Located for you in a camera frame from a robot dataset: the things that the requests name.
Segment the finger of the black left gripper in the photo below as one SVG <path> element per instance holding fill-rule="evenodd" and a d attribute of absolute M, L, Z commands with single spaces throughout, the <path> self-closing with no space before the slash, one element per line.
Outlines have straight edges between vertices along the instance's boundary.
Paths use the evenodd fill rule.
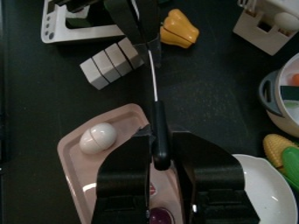
<path fill-rule="evenodd" d="M 142 45 L 151 51 L 154 65 L 162 65 L 162 43 L 160 43 L 160 19 L 156 0 L 136 0 L 139 11 L 139 31 L 142 32 Z"/>
<path fill-rule="evenodd" d="M 112 20 L 134 45 L 146 43 L 147 0 L 104 0 Z"/>

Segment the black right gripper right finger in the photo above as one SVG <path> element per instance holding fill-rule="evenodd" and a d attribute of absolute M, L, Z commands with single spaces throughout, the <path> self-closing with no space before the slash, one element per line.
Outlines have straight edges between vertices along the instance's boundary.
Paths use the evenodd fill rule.
<path fill-rule="evenodd" d="M 184 224 L 258 224 L 240 162 L 191 132 L 172 133 Z"/>

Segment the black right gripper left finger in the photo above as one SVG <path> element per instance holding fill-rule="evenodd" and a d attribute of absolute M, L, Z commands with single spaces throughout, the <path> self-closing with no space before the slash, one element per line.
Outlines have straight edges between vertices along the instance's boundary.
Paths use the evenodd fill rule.
<path fill-rule="evenodd" d="M 91 224 L 148 224 L 151 135 L 146 125 L 104 159 Z"/>

